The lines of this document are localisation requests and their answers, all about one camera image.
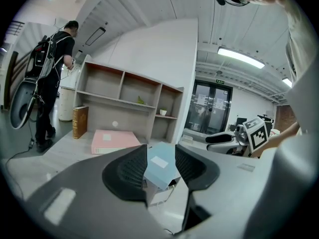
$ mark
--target black pants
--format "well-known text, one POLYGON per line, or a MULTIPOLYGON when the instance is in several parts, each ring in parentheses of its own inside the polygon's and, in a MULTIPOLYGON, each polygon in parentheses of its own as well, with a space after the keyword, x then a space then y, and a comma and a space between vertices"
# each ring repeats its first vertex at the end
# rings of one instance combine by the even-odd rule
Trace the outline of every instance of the black pants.
POLYGON ((38 100, 35 139, 38 143, 43 144, 45 141, 45 133, 52 131, 49 114, 54 106, 59 86, 58 80, 51 75, 39 81, 38 86, 44 103, 38 100))

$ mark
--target brown book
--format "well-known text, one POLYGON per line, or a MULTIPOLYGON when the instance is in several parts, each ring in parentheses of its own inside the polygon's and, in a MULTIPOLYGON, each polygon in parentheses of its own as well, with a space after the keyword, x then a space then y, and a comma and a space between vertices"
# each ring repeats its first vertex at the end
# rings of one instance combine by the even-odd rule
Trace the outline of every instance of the brown book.
POLYGON ((73 138, 79 139, 87 131, 88 113, 87 106, 73 108, 73 138))

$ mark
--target man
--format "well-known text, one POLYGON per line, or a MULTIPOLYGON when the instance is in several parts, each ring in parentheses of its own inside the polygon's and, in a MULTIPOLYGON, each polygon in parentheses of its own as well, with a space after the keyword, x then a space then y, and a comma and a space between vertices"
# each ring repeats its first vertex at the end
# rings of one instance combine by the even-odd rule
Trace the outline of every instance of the man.
MULTIPOLYGON (((289 38, 286 46, 286 55, 290 67, 293 82, 297 81, 309 68, 319 51, 319 39, 312 24, 305 16, 302 9, 294 0, 233 0, 235 2, 274 4, 282 6, 288 17, 289 38)), ((300 131, 298 122, 291 125, 281 134, 269 138, 269 142, 255 151, 252 157, 259 157, 265 149, 278 147, 288 137, 294 136, 300 131)))
POLYGON ((63 56, 63 58, 52 68, 50 74, 39 81, 39 92, 44 102, 38 101, 38 113, 36 117, 36 147, 37 151, 42 153, 52 145, 52 140, 55 136, 55 128, 50 123, 49 114, 54 106, 56 94, 58 92, 61 70, 63 64, 72 70, 72 50, 74 46, 74 39, 76 37, 79 24, 76 21, 68 22, 63 31, 57 32, 53 39, 59 41, 64 37, 67 37, 57 43, 54 61, 63 56))

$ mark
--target pink box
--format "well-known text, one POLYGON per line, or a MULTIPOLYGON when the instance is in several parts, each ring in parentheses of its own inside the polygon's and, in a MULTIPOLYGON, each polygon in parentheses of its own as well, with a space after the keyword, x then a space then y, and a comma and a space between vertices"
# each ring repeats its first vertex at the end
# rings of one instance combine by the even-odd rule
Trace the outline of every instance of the pink box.
POLYGON ((92 154, 107 154, 139 145, 140 142, 131 131, 96 130, 91 151, 92 154))

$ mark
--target fluorescent light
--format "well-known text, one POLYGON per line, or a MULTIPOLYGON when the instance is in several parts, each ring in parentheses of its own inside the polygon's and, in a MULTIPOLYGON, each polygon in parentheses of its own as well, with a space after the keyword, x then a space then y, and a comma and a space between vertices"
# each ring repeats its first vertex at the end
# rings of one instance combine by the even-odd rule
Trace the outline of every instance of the fluorescent light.
POLYGON ((79 50, 77 53, 76 53, 76 55, 75 55, 75 58, 78 58, 81 54, 82 54, 82 50, 79 50))
POLYGON ((284 78, 283 82, 286 83, 289 87, 293 86, 293 83, 288 78, 284 78))
POLYGON ((246 62, 248 64, 256 66, 259 69, 261 69, 261 68, 263 68, 265 66, 265 64, 263 62, 255 59, 255 58, 252 58, 250 56, 247 56, 247 55, 245 55, 243 53, 240 53, 238 51, 233 51, 233 50, 230 50, 230 49, 219 47, 218 54, 241 60, 243 62, 246 62))
POLYGON ((102 34, 105 33, 105 29, 102 27, 99 27, 91 36, 90 38, 85 42, 86 45, 91 46, 93 42, 95 42, 102 34))

